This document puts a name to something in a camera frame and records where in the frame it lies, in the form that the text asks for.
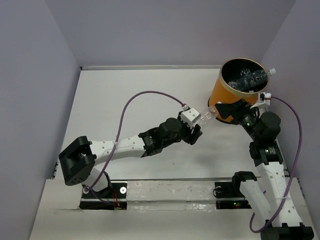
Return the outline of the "clear bottle long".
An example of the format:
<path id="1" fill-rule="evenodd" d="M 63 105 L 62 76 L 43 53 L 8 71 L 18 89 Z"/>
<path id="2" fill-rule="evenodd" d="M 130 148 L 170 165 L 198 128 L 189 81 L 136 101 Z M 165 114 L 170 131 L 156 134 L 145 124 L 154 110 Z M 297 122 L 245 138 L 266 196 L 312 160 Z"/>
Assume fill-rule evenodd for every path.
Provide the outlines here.
<path id="1" fill-rule="evenodd" d="M 255 87 L 258 87 L 260 85 L 267 83 L 268 79 L 270 77 L 274 76 L 276 73 L 277 73 L 277 71 L 275 68 L 271 68 L 268 70 L 258 69 L 256 71 L 252 72 L 254 82 L 252 83 L 252 85 L 249 89 L 252 89 L 252 88 L 255 88 Z"/>

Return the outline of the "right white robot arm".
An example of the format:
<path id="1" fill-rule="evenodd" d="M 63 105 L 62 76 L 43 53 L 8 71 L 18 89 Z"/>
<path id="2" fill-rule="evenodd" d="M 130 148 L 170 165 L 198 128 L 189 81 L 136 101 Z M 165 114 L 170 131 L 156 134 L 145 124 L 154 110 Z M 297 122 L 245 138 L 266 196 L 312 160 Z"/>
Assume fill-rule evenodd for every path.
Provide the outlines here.
<path id="1" fill-rule="evenodd" d="M 306 226 L 299 216 L 289 193 L 292 181 L 286 180 L 284 160 L 276 142 L 281 131 L 281 119 L 271 111 L 257 115 L 256 108 L 244 99 L 234 103 L 216 103 L 222 119 L 232 117 L 252 139 L 249 153 L 254 161 L 263 189 L 250 171 L 238 171 L 232 177 L 230 190 L 244 196 L 262 227 L 252 230 L 262 240 L 312 240 L 313 228 Z"/>

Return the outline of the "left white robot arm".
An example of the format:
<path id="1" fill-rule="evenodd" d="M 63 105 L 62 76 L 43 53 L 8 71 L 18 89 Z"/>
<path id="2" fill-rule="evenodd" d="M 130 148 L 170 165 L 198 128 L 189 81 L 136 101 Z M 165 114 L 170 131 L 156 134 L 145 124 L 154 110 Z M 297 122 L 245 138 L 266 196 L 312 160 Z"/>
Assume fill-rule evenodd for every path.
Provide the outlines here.
<path id="1" fill-rule="evenodd" d="M 58 156 L 64 183 L 66 186 L 89 187 L 104 198 L 110 194 L 110 180 L 105 171 L 100 176 L 97 165 L 111 160 L 154 156 L 181 141 L 194 145 L 202 135 L 197 124 L 200 117 L 195 108 L 190 108 L 181 111 L 176 118 L 168 118 L 158 127 L 122 140 L 90 141 L 86 136 L 79 136 Z"/>

